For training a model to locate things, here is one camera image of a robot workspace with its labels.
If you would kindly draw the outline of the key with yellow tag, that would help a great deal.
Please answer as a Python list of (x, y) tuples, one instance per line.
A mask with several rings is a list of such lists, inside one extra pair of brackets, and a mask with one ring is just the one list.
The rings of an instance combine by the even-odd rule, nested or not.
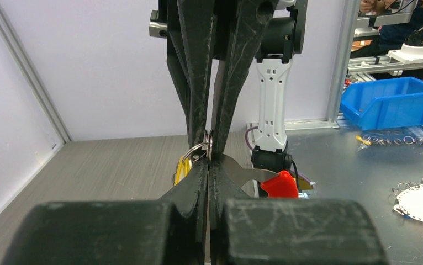
[(181, 180), (183, 180), (191, 168), (192, 162), (190, 159), (186, 156), (182, 156), (177, 163), (176, 172), (173, 175), (173, 186), (177, 185)]

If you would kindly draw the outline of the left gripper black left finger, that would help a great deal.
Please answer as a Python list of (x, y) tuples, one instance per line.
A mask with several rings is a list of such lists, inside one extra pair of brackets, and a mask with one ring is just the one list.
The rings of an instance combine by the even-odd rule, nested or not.
[(209, 166), (157, 200), (46, 202), (26, 215), (3, 264), (203, 264)]

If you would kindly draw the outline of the red keyring with metal chain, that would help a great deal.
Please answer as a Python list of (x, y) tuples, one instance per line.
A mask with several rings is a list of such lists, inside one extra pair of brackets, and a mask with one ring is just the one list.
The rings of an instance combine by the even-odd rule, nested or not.
[[(200, 158), (210, 157), (212, 149), (212, 135), (206, 132), (204, 142), (193, 146), (183, 156), (188, 157), (193, 166), (193, 163)], [(234, 158), (228, 155), (222, 155), (220, 163), (228, 177), (238, 187), (242, 187), (250, 181), (258, 181), (261, 184), (261, 189), (267, 192), (270, 198), (301, 197), (297, 182), (289, 171), (282, 170), (276, 173), (267, 169), (243, 168)]]

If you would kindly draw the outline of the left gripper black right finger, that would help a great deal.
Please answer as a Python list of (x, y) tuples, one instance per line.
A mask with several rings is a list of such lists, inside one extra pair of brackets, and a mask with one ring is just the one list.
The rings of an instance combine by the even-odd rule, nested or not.
[(212, 264), (388, 264), (372, 219), (344, 199), (251, 198), (209, 165)]

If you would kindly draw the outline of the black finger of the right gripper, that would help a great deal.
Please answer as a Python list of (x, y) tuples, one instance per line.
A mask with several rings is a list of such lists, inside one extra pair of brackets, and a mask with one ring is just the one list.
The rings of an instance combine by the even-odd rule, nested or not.
[(214, 1), (168, 1), (167, 67), (186, 117), (190, 147), (203, 141), (216, 17)]
[(214, 83), (212, 152), (224, 152), (237, 100), (277, 1), (226, 1), (219, 18), (221, 54)]

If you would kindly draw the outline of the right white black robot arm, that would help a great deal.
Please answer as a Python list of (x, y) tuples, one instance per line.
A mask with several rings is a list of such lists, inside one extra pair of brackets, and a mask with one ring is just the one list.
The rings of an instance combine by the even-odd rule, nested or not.
[(285, 88), (303, 49), (307, 1), (159, 1), (153, 22), (167, 28), (167, 67), (181, 102), (188, 143), (203, 142), (209, 96), (211, 158), (223, 153), (252, 64), (260, 84), (254, 168), (289, 170)]

